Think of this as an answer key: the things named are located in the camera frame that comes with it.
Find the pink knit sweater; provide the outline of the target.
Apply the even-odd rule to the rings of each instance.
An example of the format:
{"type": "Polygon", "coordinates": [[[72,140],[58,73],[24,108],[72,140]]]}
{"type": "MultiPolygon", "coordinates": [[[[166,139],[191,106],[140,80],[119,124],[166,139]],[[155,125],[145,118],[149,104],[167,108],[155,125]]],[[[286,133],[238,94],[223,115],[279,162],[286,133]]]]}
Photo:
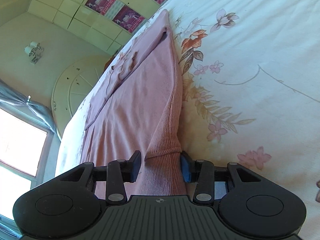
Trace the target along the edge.
{"type": "Polygon", "coordinates": [[[182,108],[182,74],[163,10],[152,25],[119,54],[91,98],[81,146],[81,162],[105,166],[140,151],[136,182],[128,195],[186,193],[177,132],[182,108]]]}

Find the cream round headboard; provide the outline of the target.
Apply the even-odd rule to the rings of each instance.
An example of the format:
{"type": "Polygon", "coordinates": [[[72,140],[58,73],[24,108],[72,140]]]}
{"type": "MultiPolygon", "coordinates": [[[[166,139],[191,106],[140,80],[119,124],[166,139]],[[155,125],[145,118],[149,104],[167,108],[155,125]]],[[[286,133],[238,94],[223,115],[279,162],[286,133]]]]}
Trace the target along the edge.
{"type": "Polygon", "coordinates": [[[57,79],[51,104],[60,139],[80,104],[102,76],[110,58],[106,55],[84,57],[67,67],[57,79]]]}

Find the white floral bed sheet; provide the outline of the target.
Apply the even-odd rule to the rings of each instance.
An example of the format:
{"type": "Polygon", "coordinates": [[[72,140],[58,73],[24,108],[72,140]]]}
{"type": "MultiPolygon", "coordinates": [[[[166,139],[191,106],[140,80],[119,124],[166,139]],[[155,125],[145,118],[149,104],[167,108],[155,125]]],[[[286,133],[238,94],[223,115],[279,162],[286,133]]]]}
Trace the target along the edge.
{"type": "Polygon", "coordinates": [[[183,79],[178,137],[195,159],[237,162],[306,205],[319,239],[319,0],[168,0],[183,79]]]}

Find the blue curtain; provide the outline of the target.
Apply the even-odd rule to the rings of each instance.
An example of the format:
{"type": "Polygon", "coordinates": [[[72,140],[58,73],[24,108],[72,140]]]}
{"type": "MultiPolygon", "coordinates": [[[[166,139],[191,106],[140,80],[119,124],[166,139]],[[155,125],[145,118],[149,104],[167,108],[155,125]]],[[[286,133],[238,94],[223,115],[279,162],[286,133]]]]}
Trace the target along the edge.
{"type": "Polygon", "coordinates": [[[38,122],[40,126],[59,136],[52,111],[45,105],[32,100],[30,95],[26,96],[12,88],[3,80],[1,80],[1,108],[31,122],[38,122]]]}

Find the lower right pink poster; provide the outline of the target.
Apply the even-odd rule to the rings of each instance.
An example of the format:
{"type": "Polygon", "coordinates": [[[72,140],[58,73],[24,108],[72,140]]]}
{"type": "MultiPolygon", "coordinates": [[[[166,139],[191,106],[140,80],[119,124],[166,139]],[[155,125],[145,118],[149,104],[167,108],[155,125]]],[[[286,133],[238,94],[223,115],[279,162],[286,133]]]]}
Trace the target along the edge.
{"type": "Polygon", "coordinates": [[[134,33],[144,20],[145,18],[142,15],[127,5],[124,5],[112,19],[114,23],[127,30],[129,33],[134,33]]]}

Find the cream wardrobe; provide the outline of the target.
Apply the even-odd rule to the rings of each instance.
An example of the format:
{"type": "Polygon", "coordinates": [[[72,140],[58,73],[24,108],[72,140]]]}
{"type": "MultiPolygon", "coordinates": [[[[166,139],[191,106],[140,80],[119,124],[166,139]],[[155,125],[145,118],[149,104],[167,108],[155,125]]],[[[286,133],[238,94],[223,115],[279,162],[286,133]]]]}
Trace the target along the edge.
{"type": "Polygon", "coordinates": [[[161,7],[154,0],[120,0],[145,20],[134,33],[129,33],[112,20],[85,6],[87,0],[31,0],[28,12],[68,30],[112,55],[161,7]]]}

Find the lower left pink poster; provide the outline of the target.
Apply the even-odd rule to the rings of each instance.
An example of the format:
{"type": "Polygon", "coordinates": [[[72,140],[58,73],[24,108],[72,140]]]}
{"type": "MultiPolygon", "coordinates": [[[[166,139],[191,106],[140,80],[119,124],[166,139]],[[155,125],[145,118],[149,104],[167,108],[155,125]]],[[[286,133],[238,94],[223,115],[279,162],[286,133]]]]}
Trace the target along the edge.
{"type": "Polygon", "coordinates": [[[85,6],[113,20],[123,8],[124,3],[120,0],[87,0],[85,6]]]}

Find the wall lamp fixture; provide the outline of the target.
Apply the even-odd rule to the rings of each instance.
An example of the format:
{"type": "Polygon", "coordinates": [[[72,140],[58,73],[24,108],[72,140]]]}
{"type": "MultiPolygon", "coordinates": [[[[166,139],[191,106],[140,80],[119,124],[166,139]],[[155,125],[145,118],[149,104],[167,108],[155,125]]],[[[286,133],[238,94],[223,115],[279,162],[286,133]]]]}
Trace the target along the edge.
{"type": "Polygon", "coordinates": [[[31,63],[36,64],[42,57],[44,47],[39,42],[32,41],[24,48],[24,52],[31,58],[31,63]]]}

